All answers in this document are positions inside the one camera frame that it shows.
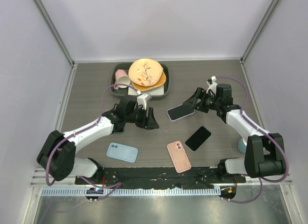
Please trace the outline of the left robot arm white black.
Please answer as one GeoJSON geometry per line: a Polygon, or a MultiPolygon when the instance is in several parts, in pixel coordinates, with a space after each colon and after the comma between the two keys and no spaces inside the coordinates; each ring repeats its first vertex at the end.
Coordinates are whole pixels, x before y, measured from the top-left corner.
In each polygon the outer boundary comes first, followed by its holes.
{"type": "Polygon", "coordinates": [[[46,184],[51,186],[68,176],[99,184],[103,167],[92,158],[77,158],[76,153],[102,137],[120,132],[127,123],[146,130],[158,129],[154,110],[147,105],[150,99],[149,94],[124,96],[111,110],[78,129],[65,133],[52,131],[37,156],[37,163],[45,170],[46,184]]]}

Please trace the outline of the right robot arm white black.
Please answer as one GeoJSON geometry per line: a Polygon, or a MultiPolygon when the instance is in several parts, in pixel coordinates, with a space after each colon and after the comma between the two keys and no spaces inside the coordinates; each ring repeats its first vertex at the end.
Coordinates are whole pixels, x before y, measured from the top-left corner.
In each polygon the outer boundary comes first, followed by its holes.
{"type": "Polygon", "coordinates": [[[284,152],[283,137],[270,133],[250,119],[244,110],[234,104],[229,84],[213,83],[207,90],[199,87],[183,105],[208,113],[216,112],[222,121],[234,128],[246,142],[243,158],[229,158],[220,161],[218,179],[230,182],[235,174],[261,178],[271,183],[283,181],[289,173],[289,165],[284,152]]]}

